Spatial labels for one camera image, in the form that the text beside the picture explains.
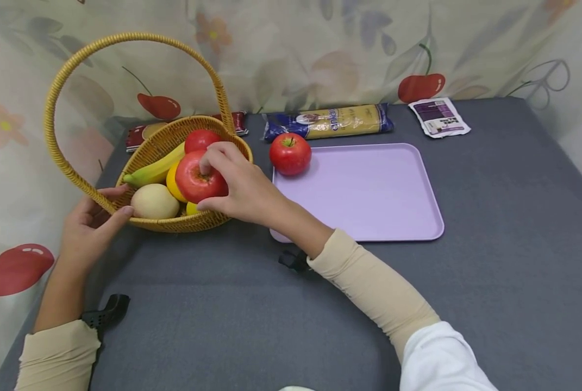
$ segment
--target food package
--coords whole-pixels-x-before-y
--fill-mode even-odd
[[[213,118],[221,120],[221,115],[213,115]],[[237,136],[245,136],[248,134],[248,129],[245,128],[245,112],[235,111],[232,113],[232,121],[234,122],[234,130]],[[131,128],[128,131],[128,136],[126,139],[126,152],[132,153],[136,151],[138,147],[143,144],[143,141],[147,140],[151,135],[153,135],[158,129],[165,126],[167,123],[159,122],[154,124],[139,125],[138,127]]]
[[[422,99],[410,103],[423,132],[432,138],[466,135],[471,128],[462,120],[449,98]]]
[[[364,106],[265,114],[265,141],[282,133],[296,133],[305,139],[362,135],[393,130],[386,116],[386,103]]]

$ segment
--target banana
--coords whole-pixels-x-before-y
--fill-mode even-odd
[[[184,157],[184,143],[178,145],[173,151],[159,161],[148,166],[139,168],[132,174],[123,176],[126,184],[133,185],[137,188],[149,184],[159,184],[167,178],[167,172],[171,166]]]

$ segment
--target red package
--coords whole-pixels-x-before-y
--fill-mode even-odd
[[[221,114],[211,117],[221,120]],[[248,129],[245,128],[245,111],[234,111],[232,113],[232,121],[234,122],[234,131],[237,136],[245,136],[248,134]]]
[[[213,118],[221,120],[221,115],[213,115]],[[234,122],[234,130],[237,136],[245,136],[248,134],[248,129],[245,128],[245,112],[235,111],[232,113],[232,120]],[[126,152],[132,153],[136,151],[138,147],[143,144],[143,141],[147,140],[151,135],[153,135],[158,129],[165,126],[167,123],[159,122],[149,125],[139,125],[138,127],[131,128],[128,131],[128,136],[126,139]]]

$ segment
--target woven basket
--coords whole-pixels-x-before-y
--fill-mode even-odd
[[[115,213],[119,207],[129,205],[130,199],[134,194],[134,189],[132,189],[121,199],[118,199],[115,202],[109,201],[108,198],[100,194],[97,189],[91,186],[89,182],[84,180],[84,178],[82,178],[80,174],[78,174],[76,170],[73,169],[71,164],[65,160],[65,157],[63,156],[56,142],[56,136],[54,134],[54,112],[56,108],[56,100],[58,99],[60,91],[65,85],[65,81],[67,81],[67,78],[72,74],[73,70],[75,70],[76,67],[82,63],[82,61],[98,50],[127,41],[160,42],[183,50],[185,53],[195,58],[197,62],[199,62],[206,69],[206,71],[208,71],[208,75],[212,79],[215,91],[217,92],[217,103],[220,107],[221,121],[208,116],[191,116],[187,118],[181,118],[160,128],[154,133],[154,135],[145,140],[144,143],[136,150],[134,155],[131,156],[130,160],[123,168],[123,172],[119,176],[116,184],[117,186],[123,183],[122,178],[125,174],[131,174],[139,168],[154,163],[156,160],[160,160],[160,158],[166,156],[167,153],[171,152],[172,149],[181,144],[184,141],[184,138],[195,129],[210,129],[211,131],[220,135],[225,141],[231,141],[237,145],[243,155],[250,162],[253,162],[253,156],[250,148],[243,140],[237,137],[236,132],[234,131],[234,124],[232,121],[230,108],[228,106],[228,97],[226,96],[226,91],[221,84],[219,75],[217,75],[217,73],[212,69],[212,66],[206,62],[199,53],[197,53],[192,48],[189,48],[189,46],[183,44],[182,42],[160,35],[149,33],[123,33],[102,38],[101,40],[95,41],[82,48],[80,51],[74,54],[73,57],[69,58],[67,62],[65,62],[62,69],[56,75],[51,88],[49,88],[47,103],[45,104],[45,115],[43,117],[45,140],[47,141],[47,147],[49,149],[49,153],[52,156],[52,159],[56,162],[56,165],[59,166],[65,176],[73,182],[74,185],[82,189],[84,193],[88,194],[89,197],[93,199],[93,201],[97,202],[98,205],[100,205],[110,214]],[[195,215],[187,216],[185,215],[184,209],[182,209],[180,211],[179,217],[176,218],[131,218],[130,222],[135,226],[145,228],[146,230],[150,231],[180,233],[208,230],[210,228],[219,226],[228,220],[229,217],[226,215],[213,211],[204,211]]]

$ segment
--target gray table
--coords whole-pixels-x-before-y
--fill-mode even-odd
[[[500,390],[582,390],[582,177],[522,100],[456,107],[467,136],[431,140],[394,106],[394,133],[311,145],[415,145],[446,232],[366,247],[464,334]],[[255,163],[271,173],[261,117],[248,126]],[[118,148],[101,185],[126,159]],[[89,289],[90,306],[110,293],[132,298],[105,337],[91,389],[397,390],[399,364],[380,330],[326,281],[279,265],[283,248],[238,221],[188,235],[127,228]],[[0,370],[0,391],[14,386],[35,314]]]

